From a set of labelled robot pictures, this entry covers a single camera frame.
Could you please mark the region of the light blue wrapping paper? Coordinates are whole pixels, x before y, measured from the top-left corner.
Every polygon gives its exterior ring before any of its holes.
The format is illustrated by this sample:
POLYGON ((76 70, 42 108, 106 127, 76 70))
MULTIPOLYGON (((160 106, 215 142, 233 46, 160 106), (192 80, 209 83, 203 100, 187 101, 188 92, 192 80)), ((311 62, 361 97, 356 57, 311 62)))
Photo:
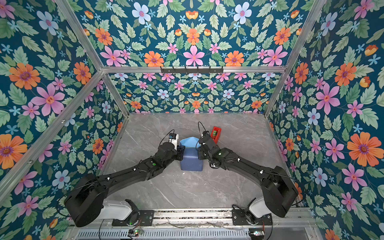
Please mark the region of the light blue wrapping paper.
POLYGON ((203 161, 199 159, 199 152, 197 150, 200 147, 199 139, 195 137, 182 139, 180 146, 185 147, 183 160, 180 162, 181 170, 201 172, 203 170, 203 161))

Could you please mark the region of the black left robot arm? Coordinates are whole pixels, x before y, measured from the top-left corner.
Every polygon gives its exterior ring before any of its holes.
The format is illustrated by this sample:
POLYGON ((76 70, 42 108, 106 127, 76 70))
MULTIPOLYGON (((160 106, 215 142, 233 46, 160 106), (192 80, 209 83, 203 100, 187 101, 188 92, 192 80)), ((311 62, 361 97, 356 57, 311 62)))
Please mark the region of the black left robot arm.
POLYGON ((186 147, 163 143, 154 156, 137 165, 107 175, 87 174, 82 177, 64 201, 76 227, 84 227, 107 213, 105 199, 130 185, 160 175, 173 161, 182 161, 186 147))

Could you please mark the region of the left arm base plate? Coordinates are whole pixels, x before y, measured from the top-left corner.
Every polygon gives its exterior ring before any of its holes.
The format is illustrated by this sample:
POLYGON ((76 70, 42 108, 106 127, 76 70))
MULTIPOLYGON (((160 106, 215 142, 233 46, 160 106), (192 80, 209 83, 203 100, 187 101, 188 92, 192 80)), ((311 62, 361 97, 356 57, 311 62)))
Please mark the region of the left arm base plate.
POLYGON ((154 220, 154 210, 133 211, 124 220, 113 220, 113 227, 150 227, 154 220))

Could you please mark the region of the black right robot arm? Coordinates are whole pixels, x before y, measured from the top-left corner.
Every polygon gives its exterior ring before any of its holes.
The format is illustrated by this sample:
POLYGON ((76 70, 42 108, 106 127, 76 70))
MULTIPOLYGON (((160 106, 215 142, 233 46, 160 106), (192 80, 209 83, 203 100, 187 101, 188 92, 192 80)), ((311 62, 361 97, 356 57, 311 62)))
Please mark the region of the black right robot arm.
POLYGON ((264 167, 244 159, 228 148, 221 149, 207 131, 202 133, 199 144, 203 158, 209 161, 211 168, 235 172, 261 188, 263 196, 254 198, 243 210, 249 224, 255 225, 269 214, 280 218, 286 216, 299 193, 293 179, 283 168, 264 167))

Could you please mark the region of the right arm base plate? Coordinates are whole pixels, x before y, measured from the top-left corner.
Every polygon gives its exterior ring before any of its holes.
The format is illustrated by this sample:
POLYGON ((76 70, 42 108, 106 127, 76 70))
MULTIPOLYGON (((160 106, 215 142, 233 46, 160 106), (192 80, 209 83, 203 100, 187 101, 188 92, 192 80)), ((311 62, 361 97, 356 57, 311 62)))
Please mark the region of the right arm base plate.
POLYGON ((251 212, 240 209, 232 209, 232 221, 234 226, 271 226, 272 215, 264 215, 261 218, 255 217, 251 212))

